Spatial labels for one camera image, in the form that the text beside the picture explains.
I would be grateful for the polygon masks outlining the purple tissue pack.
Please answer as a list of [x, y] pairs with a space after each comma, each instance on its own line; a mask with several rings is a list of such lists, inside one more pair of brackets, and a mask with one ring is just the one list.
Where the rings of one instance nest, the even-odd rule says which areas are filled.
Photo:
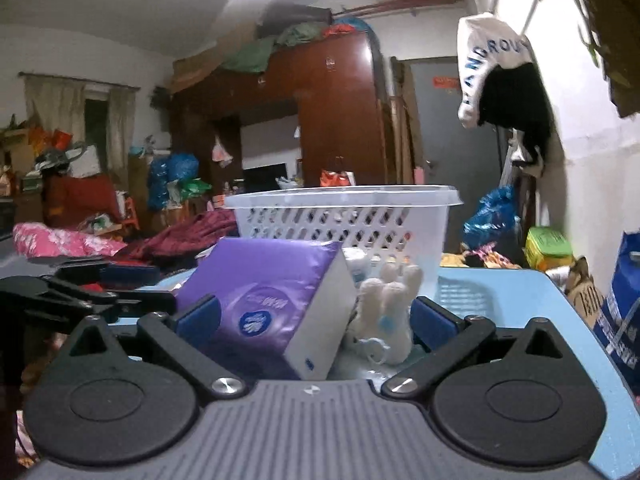
[[225, 237], [178, 289], [178, 307], [205, 295], [220, 303], [206, 356], [246, 382], [323, 380], [357, 289], [340, 243]]

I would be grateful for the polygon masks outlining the white knitted glove toy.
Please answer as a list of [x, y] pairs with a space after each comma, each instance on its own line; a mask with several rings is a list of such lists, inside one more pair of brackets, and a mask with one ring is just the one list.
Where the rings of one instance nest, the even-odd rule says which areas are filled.
[[411, 303], [422, 280], [420, 266], [408, 264], [399, 270], [395, 263], [384, 263], [377, 278], [360, 284], [343, 346], [374, 365], [405, 362], [413, 347]]

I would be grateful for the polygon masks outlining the pink floral pillow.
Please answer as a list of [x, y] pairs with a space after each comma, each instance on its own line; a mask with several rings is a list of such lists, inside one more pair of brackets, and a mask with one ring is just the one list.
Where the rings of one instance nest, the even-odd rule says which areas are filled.
[[12, 234], [16, 251], [28, 258], [111, 257], [126, 246], [118, 240], [78, 231], [51, 229], [38, 222], [17, 223]]

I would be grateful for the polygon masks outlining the maroon blanket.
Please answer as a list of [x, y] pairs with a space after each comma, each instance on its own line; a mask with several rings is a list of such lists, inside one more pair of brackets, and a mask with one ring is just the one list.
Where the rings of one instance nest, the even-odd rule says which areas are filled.
[[235, 215], [229, 209], [214, 209], [181, 221], [162, 232], [136, 240], [113, 256], [115, 260], [157, 264], [193, 257], [214, 246], [223, 237], [238, 234]]

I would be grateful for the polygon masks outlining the blue plastic bags pile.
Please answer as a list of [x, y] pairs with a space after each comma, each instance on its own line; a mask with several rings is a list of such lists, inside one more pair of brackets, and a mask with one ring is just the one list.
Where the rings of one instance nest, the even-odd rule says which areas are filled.
[[169, 200], [168, 183], [186, 181], [198, 176], [198, 159], [189, 153], [154, 156], [146, 179], [148, 186], [148, 208], [163, 209]]

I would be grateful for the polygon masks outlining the blue plastic bag right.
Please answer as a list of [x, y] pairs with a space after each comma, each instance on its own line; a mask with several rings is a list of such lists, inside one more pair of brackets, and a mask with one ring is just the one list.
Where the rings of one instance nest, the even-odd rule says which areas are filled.
[[518, 246], [521, 238], [518, 192], [513, 185], [494, 188], [484, 195], [478, 202], [475, 214], [463, 225], [462, 243], [470, 249], [499, 242]]

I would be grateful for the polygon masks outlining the white plastic basket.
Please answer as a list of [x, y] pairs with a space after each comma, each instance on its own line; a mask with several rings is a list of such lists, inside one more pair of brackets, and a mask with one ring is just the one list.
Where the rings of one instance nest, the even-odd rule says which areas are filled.
[[224, 200], [244, 237], [357, 247], [373, 273], [389, 261], [415, 264], [423, 271], [420, 293], [428, 296], [437, 288], [449, 211], [461, 204], [458, 190], [447, 185], [292, 188]]

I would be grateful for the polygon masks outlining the green yellow bag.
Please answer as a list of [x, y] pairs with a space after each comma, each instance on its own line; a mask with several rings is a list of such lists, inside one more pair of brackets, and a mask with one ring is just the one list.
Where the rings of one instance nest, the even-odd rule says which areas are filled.
[[548, 226], [532, 226], [528, 230], [524, 252], [529, 267], [540, 272], [571, 266], [574, 262], [570, 242]]

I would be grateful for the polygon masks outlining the blue white sack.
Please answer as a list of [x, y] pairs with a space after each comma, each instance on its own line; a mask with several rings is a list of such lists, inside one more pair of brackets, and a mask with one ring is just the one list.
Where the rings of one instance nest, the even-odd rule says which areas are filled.
[[639, 396], [640, 370], [639, 249], [639, 232], [625, 232], [610, 288], [593, 327], [605, 353], [618, 368], [634, 396]]

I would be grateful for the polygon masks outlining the beige curtain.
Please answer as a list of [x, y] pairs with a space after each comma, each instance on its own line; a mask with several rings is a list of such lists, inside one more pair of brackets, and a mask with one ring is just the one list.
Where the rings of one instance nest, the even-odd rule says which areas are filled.
[[[74, 141], [86, 140], [85, 102], [94, 81], [52, 75], [21, 73], [27, 118], [47, 132], [70, 133]], [[138, 90], [108, 84], [106, 92], [106, 168], [123, 186], [128, 182], [128, 153], [134, 138]]]

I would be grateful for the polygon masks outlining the orange white hanging bag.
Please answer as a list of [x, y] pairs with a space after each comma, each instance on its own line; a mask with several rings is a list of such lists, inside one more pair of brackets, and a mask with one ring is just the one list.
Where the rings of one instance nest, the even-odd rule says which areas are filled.
[[322, 188], [344, 188], [344, 186], [355, 185], [355, 176], [351, 171], [321, 171], [320, 186]]

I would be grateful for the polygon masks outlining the black hanging garment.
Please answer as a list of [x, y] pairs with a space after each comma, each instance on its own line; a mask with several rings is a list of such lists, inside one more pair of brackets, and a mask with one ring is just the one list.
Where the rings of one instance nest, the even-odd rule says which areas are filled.
[[495, 67], [486, 77], [478, 124], [515, 129], [526, 154], [520, 166], [538, 166], [547, 155], [552, 119], [544, 85], [534, 63], [506, 70]]

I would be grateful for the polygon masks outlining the green cloth on wardrobe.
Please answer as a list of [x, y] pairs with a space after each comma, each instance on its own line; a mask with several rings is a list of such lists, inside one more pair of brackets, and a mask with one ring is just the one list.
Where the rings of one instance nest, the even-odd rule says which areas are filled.
[[328, 27], [329, 25], [323, 22], [303, 22], [288, 26], [279, 35], [267, 36], [250, 42], [226, 58], [220, 67], [223, 70], [237, 73], [265, 73], [274, 52], [318, 40]]

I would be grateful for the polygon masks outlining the dark red wooden wardrobe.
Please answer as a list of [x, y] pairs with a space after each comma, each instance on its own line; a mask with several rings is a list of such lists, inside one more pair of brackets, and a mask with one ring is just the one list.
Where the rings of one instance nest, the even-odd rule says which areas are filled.
[[214, 166], [221, 141], [240, 158], [244, 126], [294, 115], [300, 127], [304, 183], [316, 186], [324, 170], [348, 170], [357, 183], [396, 183], [394, 135], [384, 98], [378, 49], [361, 30], [285, 48], [262, 74], [218, 68], [175, 93], [170, 102], [171, 146], [194, 154], [201, 175], [219, 190], [240, 173]]

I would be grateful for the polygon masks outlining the white bag blue letters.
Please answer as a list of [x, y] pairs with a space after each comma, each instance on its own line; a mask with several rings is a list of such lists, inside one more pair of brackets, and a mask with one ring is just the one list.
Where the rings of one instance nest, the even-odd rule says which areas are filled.
[[478, 125], [484, 84], [496, 67], [513, 70], [533, 62], [524, 37], [489, 12], [460, 18], [457, 54], [462, 91], [458, 118], [464, 128]]

